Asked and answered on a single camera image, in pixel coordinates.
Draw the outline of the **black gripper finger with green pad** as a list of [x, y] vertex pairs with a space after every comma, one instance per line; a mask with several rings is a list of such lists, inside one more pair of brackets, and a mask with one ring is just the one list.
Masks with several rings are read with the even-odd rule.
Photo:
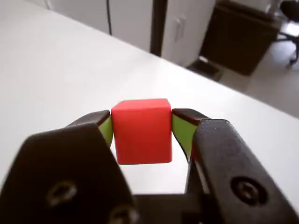
[[225, 119], [175, 108], [173, 119], [195, 126], [188, 183], [201, 185], [204, 224], [296, 224], [299, 217], [236, 129]]
[[100, 131], [108, 110], [28, 137], [0, 193], [3, 224], [134, 224], [133, 196]]

